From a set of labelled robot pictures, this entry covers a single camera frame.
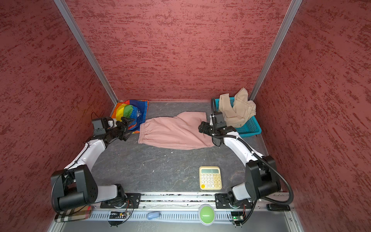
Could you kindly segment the rainbow striped shorts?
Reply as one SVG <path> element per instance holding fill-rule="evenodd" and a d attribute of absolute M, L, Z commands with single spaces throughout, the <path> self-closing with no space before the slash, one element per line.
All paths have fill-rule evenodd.
<path fill-rule="evenodd" d="M 140 133 L 140 126 L 145 123 L 149 101 L 127 100 L 119 102 L 113 110 L 112 118 L 121 121 L 122 117 L 132 119 L 128 130 L 133 133 Z"/>

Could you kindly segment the pink shorts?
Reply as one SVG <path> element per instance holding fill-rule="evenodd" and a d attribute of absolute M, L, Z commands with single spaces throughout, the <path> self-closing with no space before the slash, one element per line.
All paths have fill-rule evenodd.
<path fill-rule="evenodd" d="M 200 133 L 205 112 L 182 112 L 175 117 L 148 119 L 140 126 L 139 144 L 157 148 L 193 150 L 211 148 L 212 138 Z"/>

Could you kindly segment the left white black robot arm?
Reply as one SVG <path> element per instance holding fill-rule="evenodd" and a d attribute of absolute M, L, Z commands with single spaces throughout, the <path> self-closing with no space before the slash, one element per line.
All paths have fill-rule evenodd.
<path fill-rule="evenodd" d="M 98 157 L 115 140 L 126 141 L 133 119 L 111 117 L 92 120 L 93 135 L 77 157 L 64 169 L 51 176 L 51 206 L 60 215 L 70 215 L 79 207 L 104 203 L 111 208 L 128 207 L 131 200 L 120 184 L 97 185 L 91 170 Z"/>

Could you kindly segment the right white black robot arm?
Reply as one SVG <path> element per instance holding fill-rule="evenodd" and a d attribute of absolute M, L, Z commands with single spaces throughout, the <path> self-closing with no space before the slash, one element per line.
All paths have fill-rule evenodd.
<path fill-rule="evenodd" d="M 200 133 L 230 148 L 244 164 L 244 182 L 231 187 L 227 194 L 230 205 L 238 206 L 244 200 L 256 201 L 281 189 L 280 177 L 274 171 L 274 159 L 253 149 L 235 128 L 216 129 L 203 121 L 198 129 Z"/>

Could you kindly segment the teal plastic basket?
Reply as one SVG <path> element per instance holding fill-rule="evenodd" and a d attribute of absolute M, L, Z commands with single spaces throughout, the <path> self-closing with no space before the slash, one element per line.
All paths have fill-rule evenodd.
<path fill-rule="evenodd" d="M 213 104 L 212 109 L 218 110 L 219 99 L 214 99 L 211 102 Z M 234 106 L 234 97 L 230 97 L 230 104 L 232 107 Z M 256 120 L 255 116 L 252 116 L 242 127 L 235 129 L 242 138 L 259 135 L 262 132 L 262 129 L 258 121 Z"/>

